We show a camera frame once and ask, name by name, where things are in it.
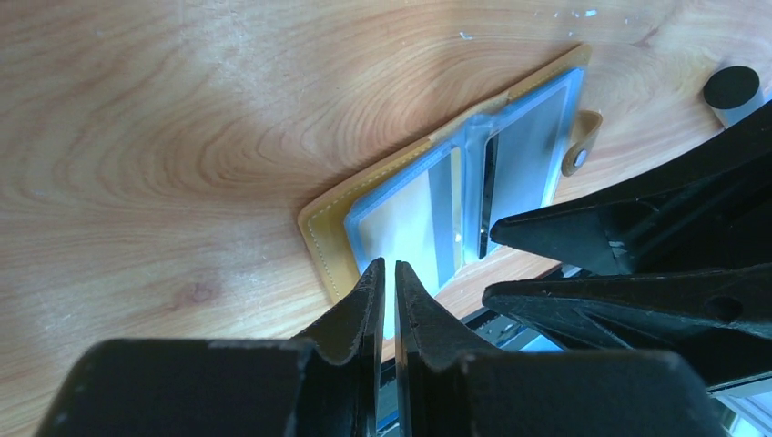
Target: card holder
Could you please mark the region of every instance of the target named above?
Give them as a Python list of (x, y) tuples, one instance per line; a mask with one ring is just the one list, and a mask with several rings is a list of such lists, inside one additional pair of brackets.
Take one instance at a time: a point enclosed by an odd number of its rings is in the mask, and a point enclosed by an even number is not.
[[(470, 108), (428, 137), (347, 179), (304, 208), (299, 215), (300, 230), (332, 300), (338, 301), (350, 291), (360, 275), (360, 266), (375, 252), (387, 251), (393, 257), (402, 257), (399, 259), (409, 261), (414, 268), (421, 263), (432, 266), (416, 270), (425, 271), (419, 273), (419, 276), (425, 284), (436, 284), (435, 290), (439, 290), (461, 265), (490, 253), (495, 245), (487, 236), (484, 240), (479, 236), (476, 240), (471, 237), (473, 229), (481, 234), (480, 228), (476, 227), (483, 226), (482, 189), (485, 186), (484, 163), (486, 159), (491, 160), (489, 145), (492, 141), (498, 141), (498, 150), (502, 151), (503, 145), (509, 141), (506, 130), (509, 125), (503, 122), (505, 116), (510, 114), (508, 111), (517, 108), (523, 111), (522, 107), (527, 106), (531, 99), (540, 98), (534, 96), (543, 96), (545, 86), (550, 86), (555, 79), (562, 77), (560, 83), (564, 84), (564, 75), (581, 74), (590, 53), (591, 48), (587, 45), (576, 47), (501, 94)], [(562, 129), (561, 132), (570, 130), (570, 117), (565, 119), (568, 121), (557, 126)], [(527, 120), (523, 119), (525, 127), (529, 126)], [(496, 123), (500, 125), (498, 129), (495, 128)], [(523, 129), (515, 129), (518, 136), (523, 136)], [(469, 137), (472, 137), (472, 132), (479, 134), (478, 138), (483, 138), (482, 145), (476, 141), (472, 146), (460, 137), (453, 140), (459, 132), (465, 132), (464, 135)], [(528, 135), (544, 137), (551, 133), (545, 132), (530, 132)], [(568, 154), (580, 145), (587, 149), (592, 145), (588, 141), (580, 143), (581, 138)], [(552, 179), (545, 179), (542, 194), (549, 191), (554, 193), (558, 177), (554, 170), (558, 168), (559, 171), (566, 144), (559, 148), (562, 150), (554, 149), (553, 153), (541, 150), (541, 154), (537, 154), (543, 162), (550, 163), (545, 167), (551, 169)], [(470, 167), (469, 163), (473, 159), (482, 162), (483, 168)], [(504, 181), (516, 176), (516, 172), (508, 168), (515, 169), (524, 165), (524, 159), (509, 156), (507, 150), (503, 150), (495, 162), (495, 176)], [(472, 201), (471, 194), (467, 193), (475, 184), (481, 190), (479, 202)], [(525, 194), (533, 194), (531, 190), (524, 188), (524, 191)], [(529, 199), (527, 202), (510, 204), (509, 201), (494, 198), (518, 197), (506, 190), (496, 191), (494, 188), (489, 188), (489, 197), (489, 224), (495, 222), (497, 215), (507, 214), (509, 210), (516, 211), (516, 208), (529, 208), (535, 202), (534, 199), (539, 198), (526, 196)], [(477, 205), (474, 214), (471, 205)], [(415, 228), (406, 229), (407, 223)], [(377, 238), (383, 232), (391, 232), (391, 236), (388, 239)], [(488, 248), (481, 252), (483, 241)], [(393, 278), (393, 275), (387, 274), (387, 278)], [(386, 308), (391, 308), (391, 305), (387, 303)]]

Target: wooden table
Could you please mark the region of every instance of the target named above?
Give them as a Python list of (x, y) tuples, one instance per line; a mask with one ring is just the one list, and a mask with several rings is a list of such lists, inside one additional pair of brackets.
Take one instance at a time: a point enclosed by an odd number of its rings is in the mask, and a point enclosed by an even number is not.
[[(772, 78), (768, 0), (8, 0), (0, 38), (2, 435), (97, 341), (306, 326), (300, 208), (578, 41), (605, 124), (558, 200), (714, 135), (721, 63)], [(553, 264), (502, 251), (439, 300)]]

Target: wood grain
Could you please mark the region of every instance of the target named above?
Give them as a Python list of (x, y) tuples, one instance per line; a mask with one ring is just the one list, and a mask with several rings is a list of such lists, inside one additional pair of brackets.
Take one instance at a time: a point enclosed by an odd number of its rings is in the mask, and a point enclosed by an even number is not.
[[(558, 200), (714, 135), (701, 85), (768, 91), (770, 33), (769, 1), (0, 2), (0, 434), (96, 341), (302, 329), (330, 305), (302, 206), (576, 41), (605, 124)], [(439, 300), (552, 265), (503, 251)]]

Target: tan leather wallet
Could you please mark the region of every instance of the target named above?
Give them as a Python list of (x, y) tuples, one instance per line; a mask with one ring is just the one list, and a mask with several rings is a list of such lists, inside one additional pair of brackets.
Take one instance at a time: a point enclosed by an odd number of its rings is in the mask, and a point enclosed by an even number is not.
[[(467, 118), (476, 114), (494, 113), (563, 72), (586, 66), (591, 53), (592, 48), (588, 45), (575, 47), (502, 93), (469, 108), (429, 136), (346, 179), (306, 206), (298, 216), (298, 225), (332, 301), (337, 302), (348, 294), (360, 276), (343, 225), (351, 205), (358, 198), (437, 145)], [(596, 112), (577, 113), (572, 130), (572, 145), (565, 153), (561, 165), (564, 176), (571, 176), (582, 166), (592, 150), (602, 121), (603, 118)]]

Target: leather wallet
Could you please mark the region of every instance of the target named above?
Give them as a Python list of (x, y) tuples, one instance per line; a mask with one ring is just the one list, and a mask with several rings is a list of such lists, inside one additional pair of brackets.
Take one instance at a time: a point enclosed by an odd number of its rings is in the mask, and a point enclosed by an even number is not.
[(487, 228), (497, 219), (549, 204), (602, 122), (576, 109), (591, 51), (574, 48), (304, 208), (298, 224), (333, 302), (379, 256), (410, 262), (435, 294), (495, 250)]

